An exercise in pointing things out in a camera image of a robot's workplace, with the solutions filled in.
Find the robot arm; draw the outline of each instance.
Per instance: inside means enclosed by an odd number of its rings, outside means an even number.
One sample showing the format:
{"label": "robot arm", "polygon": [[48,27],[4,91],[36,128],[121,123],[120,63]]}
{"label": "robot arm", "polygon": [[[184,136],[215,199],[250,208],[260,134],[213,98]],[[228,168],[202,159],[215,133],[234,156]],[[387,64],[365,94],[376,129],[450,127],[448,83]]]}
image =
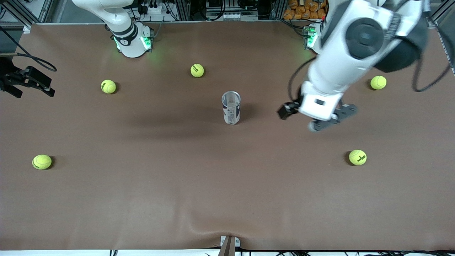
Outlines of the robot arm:
{"label": "robot arm", "polygon": [[152,49],[153,35],[148,26],[133,22],[122,7],[134,0],[72,0],[73,3],[102,19],[111,32],[117,48],[126,57],[136,58]]}
{"label": "robot arm", "polygon": [[354,105],[337,108],[344,92],[377,64],[391,61],[390,57],[397,54],[391,52],[417,25],[423,24],[424,32],[419,33],[426,33],[426,25],[420,22],[423,5],[422,0],[409,0],[399,12],[392,12],[365,0],[340,4],[324,28],[324,36],[319,38],[321,54],[310,64],[298,99],[278,111],[281,119],[300,112],[314,119],[310,130],[319,131],[354,114]]}

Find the brown table surface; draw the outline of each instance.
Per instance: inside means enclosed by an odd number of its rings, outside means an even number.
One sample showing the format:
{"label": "brown table surface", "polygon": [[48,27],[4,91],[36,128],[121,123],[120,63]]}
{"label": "brown table surface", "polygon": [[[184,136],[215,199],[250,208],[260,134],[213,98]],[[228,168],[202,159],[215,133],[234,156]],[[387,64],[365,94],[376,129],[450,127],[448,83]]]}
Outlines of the brown table surface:
{"label": "brown table surface", "polygon": [[[421,85],[447,64],[430,37]],[[278,22],[166,24],[137,59],[99,25],[33,26],[20,42],[58,72],[17,57],[52,77],[55,97],[0,93],[2,250],[205,248],[225,234],[255,250],[455,248],[453,75],[416,93],[414,66],[372,70],[344,97],[358,114],[311,133],[310,118],[275,113],[312,56]],[[385,89],[368,88],[375,75]],[[242,96],[235,126],[228,90]],[[346,163],[356,148],[363,166]],[[37,154],[54,166],[34,169]]]}

